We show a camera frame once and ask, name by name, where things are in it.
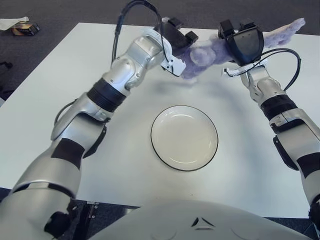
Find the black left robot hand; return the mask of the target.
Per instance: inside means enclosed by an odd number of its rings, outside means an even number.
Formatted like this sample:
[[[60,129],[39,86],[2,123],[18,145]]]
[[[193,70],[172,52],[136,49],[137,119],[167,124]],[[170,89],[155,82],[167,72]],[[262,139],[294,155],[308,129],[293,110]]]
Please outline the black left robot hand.
[[[182,55],[199,39],[193,31],[182,33],[183,23],[176,17],[164,17],[162,22],[163,36],[170,43],[174,55]]]

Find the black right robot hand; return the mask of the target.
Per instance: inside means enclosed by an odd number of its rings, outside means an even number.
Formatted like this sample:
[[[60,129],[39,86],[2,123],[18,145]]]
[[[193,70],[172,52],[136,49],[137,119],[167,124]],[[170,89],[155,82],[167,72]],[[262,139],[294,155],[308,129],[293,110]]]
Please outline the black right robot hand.
[[[238,31],[235,31],[229,19],[224,20],[219,23],[218,36],[224,40],[232,61],[238,66],[245,66],[261,58],[264,36],[252,20],[240,22]]]

